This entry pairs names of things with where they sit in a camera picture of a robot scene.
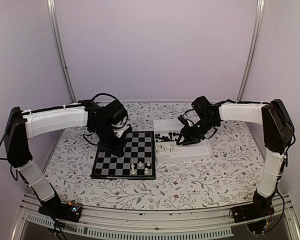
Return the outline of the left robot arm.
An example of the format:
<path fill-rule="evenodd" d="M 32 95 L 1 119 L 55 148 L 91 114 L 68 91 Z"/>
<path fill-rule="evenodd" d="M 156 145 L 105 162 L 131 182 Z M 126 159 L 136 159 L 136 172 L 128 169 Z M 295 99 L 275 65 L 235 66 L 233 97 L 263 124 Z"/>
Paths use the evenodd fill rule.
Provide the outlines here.
<path fill-rule="evenodd" d="M 11 169 L 32 188 L 45 209 L 53 216 L 64 213 L 64 205 L 47 181 L 38 165 L 34 163 L 28 140 L 36 136 L 68 128 L 85 127 L 96 134 L 97 146 L 117 157 L 124 156 L 127 134 L 132 132 L 128 122 L 128 112 L 123 104 L 112 96 L 112 102 L 100 106 L 95 101 L 99 94 L 91 99 L 36 110 L 11 109 L 7 124 L 0 140 L 6 156 L 0 161 L 8 161 Z"/>

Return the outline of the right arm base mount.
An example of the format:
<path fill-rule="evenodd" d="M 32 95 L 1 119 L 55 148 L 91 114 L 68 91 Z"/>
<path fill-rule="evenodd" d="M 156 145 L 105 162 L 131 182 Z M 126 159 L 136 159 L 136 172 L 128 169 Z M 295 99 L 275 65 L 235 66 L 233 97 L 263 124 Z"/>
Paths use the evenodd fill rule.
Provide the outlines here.
<path fill-rule="evenodd" d="M 261 235 L 272 222 L 274 213 L 272 203 L 262 207 L 253 202 L 232 207 L 228 215 L 235 223 L 246 222 L 248 231 L 253 235 Z"/>

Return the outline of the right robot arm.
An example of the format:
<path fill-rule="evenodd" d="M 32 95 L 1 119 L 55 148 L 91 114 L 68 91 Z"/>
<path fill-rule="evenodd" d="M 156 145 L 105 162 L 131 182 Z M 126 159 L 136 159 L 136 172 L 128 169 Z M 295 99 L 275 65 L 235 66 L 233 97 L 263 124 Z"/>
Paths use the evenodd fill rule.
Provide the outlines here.
<path fill-rule="evenodd" d="M 281 100 L 210 102 L 196 98 L 179 115 L 177 145 L 183 149 L 209 142 L 211 154 L 200 157 L 180 176 L 188 190 L 170 198 L 174 207 L 218 207 L 252 202 L 248 213 L 259 218 L 276 195 L 286 167 L 285 152 L 294 129 Z"/>

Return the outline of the white plastic tray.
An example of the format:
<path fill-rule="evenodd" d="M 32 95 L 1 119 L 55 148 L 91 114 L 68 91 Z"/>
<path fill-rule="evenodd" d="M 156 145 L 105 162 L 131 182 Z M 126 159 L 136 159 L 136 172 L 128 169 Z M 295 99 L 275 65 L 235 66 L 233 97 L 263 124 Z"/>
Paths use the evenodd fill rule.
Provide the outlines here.
<path fill-rule="evenodd" d="M 165 119 L 165 120 L 154 120 L 153 131 L 155 134 L 167 135 L 169 132 L 180 133 L 184 125 L 176 119 Z M 175 144 L 179 149 L 180 153 L 176 158 L 170 159 L 157 159 L 159 163 L 178 163 L 185 161 L 196 161 L 205 160 L 212 156 L 212 148 L 207 139 L 191 145 L 177 145 L 176 142 L 156 142 L 156 144 Z"/>

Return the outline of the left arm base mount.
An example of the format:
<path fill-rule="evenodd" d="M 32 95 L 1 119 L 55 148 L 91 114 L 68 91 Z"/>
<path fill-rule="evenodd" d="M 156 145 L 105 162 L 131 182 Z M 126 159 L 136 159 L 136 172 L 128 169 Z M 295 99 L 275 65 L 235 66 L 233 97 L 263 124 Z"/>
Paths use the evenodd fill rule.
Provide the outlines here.
<path fill-rule="evenodd" d="M 43 201 L 38 212 L 54 219 L 78 223 L 81 218 L 82 207 L 83 205 L 75 200 L 64 203 L 55 196 L 48 201 Z"/>

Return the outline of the black grey chessboard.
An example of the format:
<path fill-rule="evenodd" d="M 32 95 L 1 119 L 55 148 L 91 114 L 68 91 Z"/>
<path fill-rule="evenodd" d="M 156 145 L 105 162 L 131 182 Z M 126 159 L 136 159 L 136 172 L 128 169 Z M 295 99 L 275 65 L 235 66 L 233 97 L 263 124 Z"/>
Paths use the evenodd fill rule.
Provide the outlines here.
<path fill-rule="evenodd" d="M 127 180 L 155 180 L 156 179 L 156 156 L 155 134 L 153 131 L 133 131 L 126 137 L 122 158 L 110 154 L 101 148 L 97 149 L 92 167 L 92 179 L 127 179 Z M 134 164 L 136 174 L 131 173 L 131 164 Z"/>

